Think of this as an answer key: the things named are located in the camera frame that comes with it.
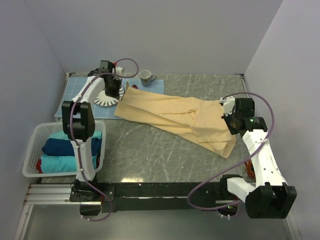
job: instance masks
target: marble table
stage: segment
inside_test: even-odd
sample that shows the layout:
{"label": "marble table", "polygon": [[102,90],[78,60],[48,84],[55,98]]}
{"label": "marble table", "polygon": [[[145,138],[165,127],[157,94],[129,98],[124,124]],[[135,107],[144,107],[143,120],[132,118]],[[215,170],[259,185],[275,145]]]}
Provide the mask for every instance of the marble table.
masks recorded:
{"label": "marble table", "polygon": [[[240,75],[157,74],[164,79],[164,94],[218,100],[244,91]],[[249,155],[237,136],[237,143],[225,159],[199,145],[153,126],[123,119],[105,119],[106,147],[101,183],[201,182]],[[246,176],[242,165],[228,172]],[[43,178],[42,183],[71,183],[74,176]]]}

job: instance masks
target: mug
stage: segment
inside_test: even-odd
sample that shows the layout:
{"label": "mug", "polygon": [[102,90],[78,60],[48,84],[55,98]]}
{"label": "mug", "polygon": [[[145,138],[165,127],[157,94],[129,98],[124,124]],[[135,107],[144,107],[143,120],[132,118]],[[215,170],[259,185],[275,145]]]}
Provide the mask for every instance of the mug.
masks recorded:
{"label": "mug", "polygon": [[151,83],[156,80],[157,76],[151,74],[148,70],[142,70],[139,74],[142,86],[148,87]]}

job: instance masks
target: beige fabric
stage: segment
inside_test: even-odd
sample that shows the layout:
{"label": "beige fabric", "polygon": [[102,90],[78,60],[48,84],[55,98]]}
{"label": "beige fabric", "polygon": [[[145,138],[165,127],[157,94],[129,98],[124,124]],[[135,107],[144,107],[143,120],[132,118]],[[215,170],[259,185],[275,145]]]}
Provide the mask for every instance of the beige fabric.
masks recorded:
{"label": "beige fabric", "polygon": [[114,115],[150,124],[228,158],[236,138],[221,118],[223,113],[217,100],[168,96],[129,87]]}

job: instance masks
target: folded clothes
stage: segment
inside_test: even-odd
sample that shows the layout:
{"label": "folded clothes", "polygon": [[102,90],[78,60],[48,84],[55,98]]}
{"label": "folded clothes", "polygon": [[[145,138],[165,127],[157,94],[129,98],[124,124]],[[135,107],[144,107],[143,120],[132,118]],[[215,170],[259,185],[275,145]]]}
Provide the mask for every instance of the folded clothes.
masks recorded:
{"label": "folded clothes", "polygon": [[[92,156],[96,156],[100,152],[102,139],[91,139],[91,152]],[[74,156],[75,151],[70,140],[62,140],[56,138],[49,138],[42,148],[44,154],[48,156]]]}
{"label": "folded clothes", "polygon": [[[51,139],[61,139],[61,140],[69,140],[68,135],[64,133],[64,131],[58,131],[55,133],[51,133],[49,138]],[[102,132],[101,131],[94,131],[92,138],[102,138]]]}
{"label": "folded clothes", "polygon": [[236,144],[219,101],[201,100],[137,90],[129,87],[115,116],[150,124],[228,158]]}
{"label": "folded clothes", "polygon": [[[94,169],[97,168],[97,156],[92,157]],[[69,173],[77,171],[75,156],[48,156],[46,154],[41,156],[38,160],[36,169],[43,174],[52,173]]]}

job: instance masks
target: navy blue cloth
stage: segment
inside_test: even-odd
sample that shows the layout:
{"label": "navy blue cloth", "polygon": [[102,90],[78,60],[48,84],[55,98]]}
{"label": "navy blue cloth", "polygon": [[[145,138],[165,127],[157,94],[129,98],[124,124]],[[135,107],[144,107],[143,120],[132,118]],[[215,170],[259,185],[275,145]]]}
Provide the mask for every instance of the navy blue cloth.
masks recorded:
{"label": "navy blue cloth", "polygon": [[[101,143],[102,139],[96,137],[91,139],[92,156],[96,156],[99,153]],[[43,146],[42,151],[48,156],[55,157],[75,155],[74,148],[72,147],[70,140],[62,140],[56,138],[49,138]]]}

